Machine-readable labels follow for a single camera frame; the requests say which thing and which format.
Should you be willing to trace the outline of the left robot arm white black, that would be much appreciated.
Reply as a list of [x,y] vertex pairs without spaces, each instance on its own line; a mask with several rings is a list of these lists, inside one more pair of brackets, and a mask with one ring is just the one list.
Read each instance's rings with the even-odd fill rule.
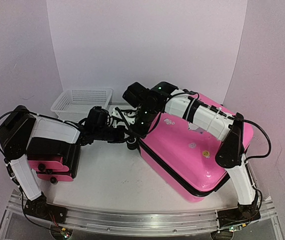
[[28,200],[29,208],[40,219],[50,214],[42,200],[36,177],[71,182],[77,176],[81,148],[94,141],[124,143],[128,130],[118,125],[106,109],[93,107],[78,122],[61,120],[29,111],[19,105],[0,117],[0,152],[11,179]]

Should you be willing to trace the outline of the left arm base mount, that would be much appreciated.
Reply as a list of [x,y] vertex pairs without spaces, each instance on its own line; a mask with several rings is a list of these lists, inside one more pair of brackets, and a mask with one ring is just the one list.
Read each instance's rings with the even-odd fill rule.
[[23,207],[23,212],[28,216],[52,221],[56,224],[63,224],[67,216],[66,207],[47,203],[47,198],[43,193],[34,200],[28,199]]

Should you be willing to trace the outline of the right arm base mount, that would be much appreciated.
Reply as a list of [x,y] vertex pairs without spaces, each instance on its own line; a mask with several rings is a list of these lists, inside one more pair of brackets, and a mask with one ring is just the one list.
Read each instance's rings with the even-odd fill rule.
[[261,204],[256,197],[250,205],[238,204],[236,208],[219,210],[217,212],[218,230],[235,228],[243,224],[247,225],[261,218]]

